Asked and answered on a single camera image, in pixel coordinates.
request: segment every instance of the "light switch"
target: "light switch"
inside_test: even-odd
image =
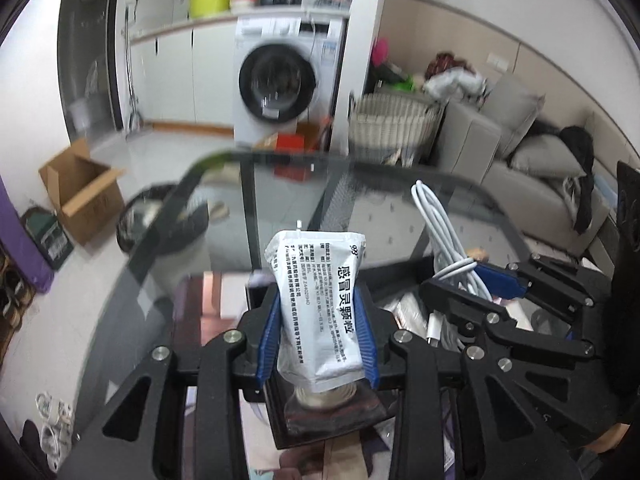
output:
[[[491,52],[487,57],[486,63],[488,66],[495,68],[498,72],[505,73],[509,70],[509,61],[497,54],[494,54],[493,52]]]

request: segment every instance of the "laundry basket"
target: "laundry basket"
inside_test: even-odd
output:
[[[395,160],[411,166],[433,147],[442,108],[423,96],[379,92],[350,96],[349,155],[367,162]]]

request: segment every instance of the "glass tabletop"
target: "glass tabletop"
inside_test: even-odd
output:
[[[416,180],[437,195],[465,248],[484,249],[498,266],[528,258],[491,196],[450,174],[320,154],[225,152],[196,163],[162,204],[103,307],[79,385],[76,432],[82,435],[148,352],[170,344],[175,291],[185,277],[268,269],[264,249],[273,235],[297,227],[364,234],[363,267],[428,254],[411,197]]]

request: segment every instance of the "blue gripper pad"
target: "blue gripper pad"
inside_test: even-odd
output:
[[[503,272],[502,269],[478,263],[474,270],[493,296],[513,300],[524,298],[527,293],[527,287],[521,285],[515,276]]]
[[[358,346],[360,346],[364,376],[369,380],[371,387],[376,389],[380,384],[378,350],[376,348],[376,342],[373,339],[373,333],[371,332],[371,326],[369,325],[364,303],[357,287],[353,289],[353,308],[356,336],[358,337]]]
[[[271,303],[269,317],[264,325],[260,345],[258,346],[258,369],[255,373],[260,387],[273,372],[273,365],[276,361],[276,354],[280,346],[280,329],[282,327],[282,313],[280,312],[280,293],[277,293]]]

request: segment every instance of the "medicine packet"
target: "medicine packet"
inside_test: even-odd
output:
[[[364,377],[353,289],[365,249],[358,233],[280,231],[265,258],[280,289],[278,371],[320,393]]]

